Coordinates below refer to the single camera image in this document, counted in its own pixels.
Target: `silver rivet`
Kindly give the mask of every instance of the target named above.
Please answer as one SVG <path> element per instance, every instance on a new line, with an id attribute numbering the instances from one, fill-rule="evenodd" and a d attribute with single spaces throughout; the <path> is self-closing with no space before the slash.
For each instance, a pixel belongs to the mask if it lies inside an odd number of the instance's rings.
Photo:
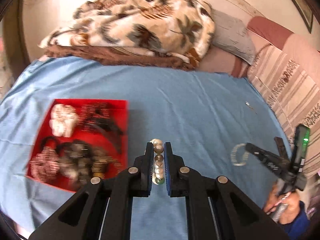
<path id="1" fill-rule="evenodd" d="M 137 167 L 131 167 L 128 169 L 129 173 L 134 174 L 138 172 L 138 168 Z"/>
<path id="2" fill-rule="evenodd" d="M 228 178 L 227 177 L 225 177 L 225 176 L 220 176 L 220 177 L 218 177 L 218 181 L 220 182 L 220 183 L 227 183 L 228 182 Z"/>
<path id="3" fill-rule="evenodd" d="M 181 173 L 188 173 L 189 171 L 190 171 L 190 169 L 188 167 L 181 167 L 180 168 Z"/>
<path id="4" fill-rule="evenodd" d="M 98 184 L 101 181 L 101 179 L 99 177 L 93 177 L 90 182 L 92 184 Z"/>

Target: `striped fabric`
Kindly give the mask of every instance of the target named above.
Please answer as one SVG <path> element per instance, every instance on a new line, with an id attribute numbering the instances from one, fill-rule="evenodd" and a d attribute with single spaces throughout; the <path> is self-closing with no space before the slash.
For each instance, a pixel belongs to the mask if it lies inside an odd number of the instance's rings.
<path id="1" fill-rule="evenodd" d="M 320 170 L 320 91 L 304 68 L 275 46 L 264 48 L 248 71 L 248 79 L 265 99 L 292 143 L 302 123 L 311 129 L 304 173 Z"/>

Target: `red tray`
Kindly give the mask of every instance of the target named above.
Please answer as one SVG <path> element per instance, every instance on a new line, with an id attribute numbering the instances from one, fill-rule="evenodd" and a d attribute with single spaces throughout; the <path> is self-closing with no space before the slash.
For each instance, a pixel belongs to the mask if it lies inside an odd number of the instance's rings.
<path id="1" fill-rule="evenodd" d="M 52 107 L 55 104 L 64 104 L 64 105 L 70 105 L 73 106 L 76 109 L 77 114 L 80 114 L 81 106 L 86 104 L 93 104 L 93 103 L 109 103 L 110 105 L 110 113 L 113 117 L 114 121 L 118 125 L 118 127 L 124 132 L 124 135 L 121 136 L 121 151 L 122 153 L 119 154 L 116 152 L 115 148 L 109 142 L 102 134 L 100 133 L 89 133 L 85 131 L 81 131 L 79 127 L 76 127 L 72 136 L 70 138 L 65 137 L 56 137 L 60 143 L 63 142 L 72 142 L 74 139 L 83 140 L 87 143 L 90 143 L 93 146 L 100 146 L 103 147 L 105 150 L 108 151 L 108 155 L 113 157 L 114 159 L 117 159 L 121 164 L 122 168 L 126 169 L 128 165 L 128 154 L 127 154 L 127 148 L 128 148 L 128 136 L 127 136 L 127 128 L 128 128 L 128 102 L 124 100 L 106 100 L 106 99 L 55 99 L 50 109 L 47 112 L 46 117 L 44 118 L 44 121 L 39 129 L 38 136 L 36 138 L 36 141 L 34 143 L 34 147 L 31 153 L 30 160 L 40 152 L 40 144 L 41 141 L 47 137 L 52 136 L 52 129 L 49 126 L 49 120 L 51 118 L 51 110 Z M 28 171 L 27 171 L 27 177 L 30 179 L 35 180 L 30 172 L 30 161 L 28 162 Z M 117 170 L 116 168 L 111 164 L 108 166 L 108 170 L 105 174 L 105 178 L 112 178 L 116 176 Z M 60 188 L 66 191 L 74 192 L 72 189 L 69 179 L 65 176 L 62 176 L 60 173 L 57 174 L 57 177 L 55 180 L 52 180 L 48 183 L 52 187 Z"/>

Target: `human hand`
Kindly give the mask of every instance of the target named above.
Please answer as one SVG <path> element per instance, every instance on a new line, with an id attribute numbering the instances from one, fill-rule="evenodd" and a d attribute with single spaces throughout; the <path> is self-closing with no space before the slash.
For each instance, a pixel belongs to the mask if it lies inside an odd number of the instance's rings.
<path id="1" fill-rule="evenodd" d="M 276 207 L 273 207 L 278 201 L 281 200 L 281 198 L 284 197 L 284 195 L 280 195 L 279 197 L 276 195 L 278 192 L 277 185 L 274 184 L 272 186 L 272 190 L 269 193 L 268 200 L 266 202 L 266 205 L 264 206 L 263 210 L 264 212 L 268 211 L 275 211 Z M 284 212 L 281 214 L 279 223 L 280 224 L 289 224 L 291 223 L 299 214 L 300 212 L 300 205 L 299 205 L 300 197 L 299 194 L 296 192 L 292 192 L 286 199 L 281 200 L 281 203 L 288 204 L 288 207 L 284 210 Z"/>

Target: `blue bedsheet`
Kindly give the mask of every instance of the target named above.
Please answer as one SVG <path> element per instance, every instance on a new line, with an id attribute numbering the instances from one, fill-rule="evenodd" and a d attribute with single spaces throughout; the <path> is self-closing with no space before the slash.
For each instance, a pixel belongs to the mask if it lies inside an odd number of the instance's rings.
<path id="1" fill-rule="evenodd" d="M 260 207 L 275 177 L 249 156 L 234 166 L 232 149 L 251 142 L 277 152 L 285 135 L 267 104 L 246 79 L 226 74 L 156 67 L 102 66 L 77 57 L 33 62 L 0 104 L 0 204 L 15 222 L 33 231 L 71 193 L 24 177 L 37 129 L 54 98 L 129 101 L 129 165 L 153 138 L 202 175 L 225 175 Z M 238 151 L 241 161 L 243 148 Z M 132 239 L 187 239 L 184 199 L 153 185 L 149 198 L 134 199 Z"/>

